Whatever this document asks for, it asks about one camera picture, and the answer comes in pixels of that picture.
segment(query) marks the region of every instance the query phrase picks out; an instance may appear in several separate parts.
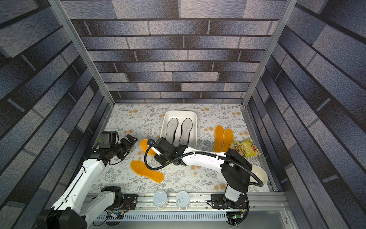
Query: white tray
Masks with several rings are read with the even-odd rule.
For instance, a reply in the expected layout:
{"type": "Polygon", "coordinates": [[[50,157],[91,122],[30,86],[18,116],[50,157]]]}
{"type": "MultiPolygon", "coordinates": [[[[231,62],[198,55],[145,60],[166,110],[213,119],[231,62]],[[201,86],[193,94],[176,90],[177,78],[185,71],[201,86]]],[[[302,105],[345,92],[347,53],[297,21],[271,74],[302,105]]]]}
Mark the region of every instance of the white tray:
{"type": "Polygon", "coordinates": [[[167,125],[172,118],[178,120],[178,127],[175,132],[175,139],[173,145],[179,145],[179,139],[182,134],[182,123],[186,118],[192,120],[192,129],[189,134],[188,146],[192,148],[197,148],[197,115],[193,111],[167,111],[164,115],[163,126],[161,127],[160,136],[166,137],[167,135],[167,125]]]}

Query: white bowl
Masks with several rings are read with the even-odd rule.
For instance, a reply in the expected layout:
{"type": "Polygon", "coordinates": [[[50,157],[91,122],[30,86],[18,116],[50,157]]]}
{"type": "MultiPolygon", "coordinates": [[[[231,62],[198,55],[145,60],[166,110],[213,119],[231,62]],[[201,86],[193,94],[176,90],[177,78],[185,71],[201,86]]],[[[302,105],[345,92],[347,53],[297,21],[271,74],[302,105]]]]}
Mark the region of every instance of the white bowl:
{"type": "MultiPolygon", "coordinates": [[[[268,176],[266,171],[264,171],[264,169],[262,169],[261,167],[257,166],[257,165],[253,165],[252,166],[252,173],[254,173],[259,179],[261,179],[261,181],[263,182],[263,185],[265,185],[268,181],[268,176]]],[[[257,181],[250,176],[250,182],[256,182],[257,181]]]]}

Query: floral tablecloth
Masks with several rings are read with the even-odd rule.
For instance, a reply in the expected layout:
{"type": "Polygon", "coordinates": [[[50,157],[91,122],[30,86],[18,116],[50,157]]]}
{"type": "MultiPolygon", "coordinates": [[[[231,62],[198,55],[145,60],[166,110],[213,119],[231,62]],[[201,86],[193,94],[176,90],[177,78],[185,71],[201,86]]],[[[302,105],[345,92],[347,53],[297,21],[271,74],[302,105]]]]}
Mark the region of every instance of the floral tablecloth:
{"type": "MultiPolygon", "coordinates": [[[[212,151],[214,146],[214,128],[222,125],[234,133],[234,140],[249,138],[248,129],[241,114],[239,104],[124,104],[116,105],[105,130],[118,131],[123,137],[130,134],[139,140],[160,137],[165,112],[169,110],[193,111],[197,114],[197,149],[212,151]]],[[[127,158],[121,163],[107,165],[92,185],[89,193],[99,193],[105,186],[120,186],[122,192],[223,192],[226,181],[220,172],[200,166],[169,166],[159,170],[165,178],[156,183],[149,178],[135,174],[130,168],[132,160],[143,161],[144,152],[136,143],[127,158]]],[[[149,165],[157,167],[152,156],[148,156],[149,165]]],[[[113,158],[111,163],[118,162],[113,158]]],[[[256,156],[248,158],[253,165],[258,165],[256,156]]],[[[249,186],[249,192],[269,192],[268,186],[249,186]]]]}

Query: insole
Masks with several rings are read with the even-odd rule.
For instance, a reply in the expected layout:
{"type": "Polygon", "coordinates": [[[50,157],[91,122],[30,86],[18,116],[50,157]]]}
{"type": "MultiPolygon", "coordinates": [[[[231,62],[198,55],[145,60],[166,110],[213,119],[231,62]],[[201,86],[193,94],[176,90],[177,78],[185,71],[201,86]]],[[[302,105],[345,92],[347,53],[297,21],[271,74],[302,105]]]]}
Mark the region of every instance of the insole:
{"type": "Polygon", "coordinates": [[[170,119],[167,124],[167,135],[165,139],[171,144],[173,144],[174,142],[175,131],[177,130],[177,127],[178,127],[178,119],[176,118],[170,119]]]}
{"type": "Polygon", "coordinates": [[[133,160],[130,166],[132,171],[137,175],[147,177],[157,183],[161,183],[164,180],[164,174],[159,171],[152,171],[148,169],[145,163],[140,160],[133,160]]]}
{"type": "Polygon", "coordinates": [[[215,131],[213,132],[215,135],[215,145],[213,146],[213,151],[215,153],[222,152],[223,141],[224,141],[224,128],[220,125],[215,127],[215,131]]]}
{"type": "Polygon", "coordinates": [[[234,133],[231,129],[225,129],[224,131],[224,143],[221,152],[227,152],[228,149],[231,148],[232,143],[234,142],[234,133]]]}
{"type": "Polygon", "coordinates": [[[180,134],[179,139],[180,145],[188,145],[189,133],[191,132],[192,127],[193,127],[192,120],[190,118],[186,118],[182,123],[182,132],[180,134]]]}
{"type": "MultiPolygon", "coordinates": [[[[147,139],[142,139],[141,141],[140,141],[140,147],[141,147],[141,149],[142,149],[142,151],[143,151],[143,153],[145,154],[146,153],[146,150],[148,149],[148,145],[147,145],[147,142],[148,142],[149,140],[147,140],[147,139]]],[[[148,155],[150,155],[150,156],[155,156],[155,152],[152,150],[152,149],[150,149],[149,150],[149,152],[147,153],[148,155]]]]}

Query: black mounting bracket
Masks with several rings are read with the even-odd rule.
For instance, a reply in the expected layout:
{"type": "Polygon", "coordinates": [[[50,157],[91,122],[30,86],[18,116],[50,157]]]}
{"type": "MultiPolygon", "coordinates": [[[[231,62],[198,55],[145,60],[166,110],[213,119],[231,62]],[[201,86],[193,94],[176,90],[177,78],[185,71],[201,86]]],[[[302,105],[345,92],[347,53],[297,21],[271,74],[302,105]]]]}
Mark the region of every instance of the black mounting bracket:
{"type": "Polygon", "coordinates": [[[244,209],[246,207],[245,204],[245,196],[240,194],[239,199],[237,202],[232,202],[229,200],[224,201],[225,194],[211,194],[211,203],[212,209],[224,209],[227,207],[233,209],[244,209]]]}
{"type": "Polygon", "coordinates": [[[125,201],[128,201],[131,206],[129,206],[128,203],[124,202],[122,207],[120,207],[118,210],[135,210],[136,209],[136,203],[137,203],[137,197],[138,195],[135,194],[122,194],[125,201]]]}

